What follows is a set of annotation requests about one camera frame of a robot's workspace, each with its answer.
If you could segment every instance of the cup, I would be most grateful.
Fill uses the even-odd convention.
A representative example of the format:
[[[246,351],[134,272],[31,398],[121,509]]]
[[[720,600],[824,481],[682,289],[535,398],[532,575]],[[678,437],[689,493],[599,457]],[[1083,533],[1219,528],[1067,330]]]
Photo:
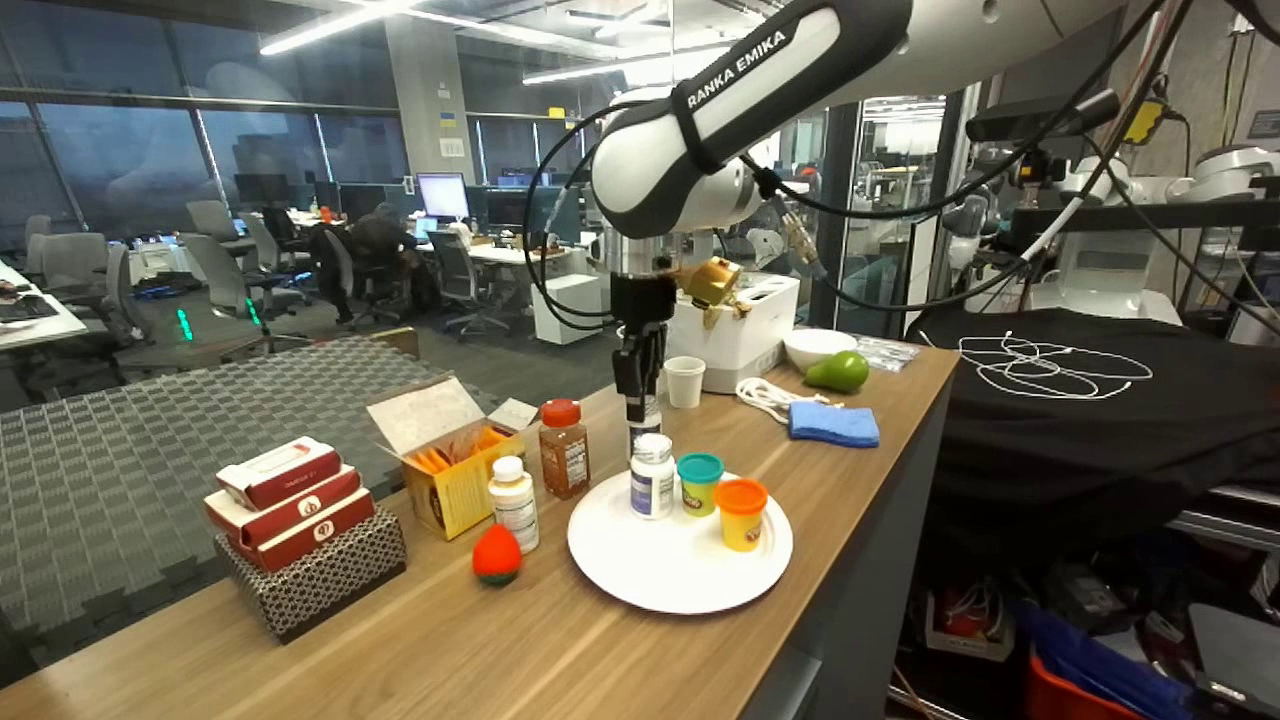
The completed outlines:
[[[726,474],[726,461],[712,457],[712,450],[689,450],[689,457],[678,461],[678,472],[682,472],[683,509],[694,517],[712,517],[716,482]]]
[[[764,537],[768,487],[761,481],[726,481],[716,482],[720,540],[736,552],[748,552]]]
[[[710,370],[710,363],[699,354],[673,354],[666,363],[669,405],[698,408],[704,398],[704,370]]]

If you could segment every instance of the red and white box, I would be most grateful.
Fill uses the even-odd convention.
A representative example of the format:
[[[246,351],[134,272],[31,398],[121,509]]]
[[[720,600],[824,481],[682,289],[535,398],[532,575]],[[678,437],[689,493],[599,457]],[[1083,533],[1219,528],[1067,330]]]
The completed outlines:
[[[213,525],[222,525],[235,542],[265,542],[294,525],[331,509],[338,498],[351,494],[361,487],[361,472],[346,463],[338,474],[326,474],[320,482],[303,487],[301,494],[289,494],[274,509],[246,509],[228,487],[203,494],[203,511]]]
[[[312,546],[326,546],[331,537],[363,525],[376,511],[370,487],[356,487],[351,494],[338,498],[331,509],[310,517],[303,525],[294,525],[289,533],[265,540],[265,542],[235,542],[246,561],[254,561],[262,572],[280,572],[294,561],[310,554]]]
[[[218,481],[250,509],[274,509],[342,467],[338,448],[312,437],[289,439],[258,461],[228,463]]]

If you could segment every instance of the green fruit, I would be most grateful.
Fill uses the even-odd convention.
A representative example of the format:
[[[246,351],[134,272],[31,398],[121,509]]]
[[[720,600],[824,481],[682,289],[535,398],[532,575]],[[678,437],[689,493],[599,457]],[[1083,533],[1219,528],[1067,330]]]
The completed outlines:
[[[828,359],[818,359],[806,370],[806,383],[824,386],[824,392],[857,392],[872,374],[872,363],[860,351],[835,351]]]

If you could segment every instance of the white round plate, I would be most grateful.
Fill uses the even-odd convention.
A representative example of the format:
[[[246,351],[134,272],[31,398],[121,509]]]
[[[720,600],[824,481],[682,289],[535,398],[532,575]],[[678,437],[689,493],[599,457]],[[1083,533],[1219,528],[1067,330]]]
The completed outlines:
[[[642,517],[634,474],[596,482],[568,520],[568,554],[608,594],[669,610],[710,616],[764,594],[791,565],[791,525],[775,498],[753,552],[720,542],[720,517]]]

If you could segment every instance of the robotic arm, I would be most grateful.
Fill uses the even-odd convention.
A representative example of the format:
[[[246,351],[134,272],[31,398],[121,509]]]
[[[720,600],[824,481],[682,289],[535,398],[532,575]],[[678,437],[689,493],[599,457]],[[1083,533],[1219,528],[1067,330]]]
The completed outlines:
[[[612,354],[634,432],[678,306],[673,236],[740,224],[761,188],[736,156],[786,118],[875,92],[933,97],[1020,62],[1124,0],[791,0],[669,101],[612,118],[592,178],[608,224]]]

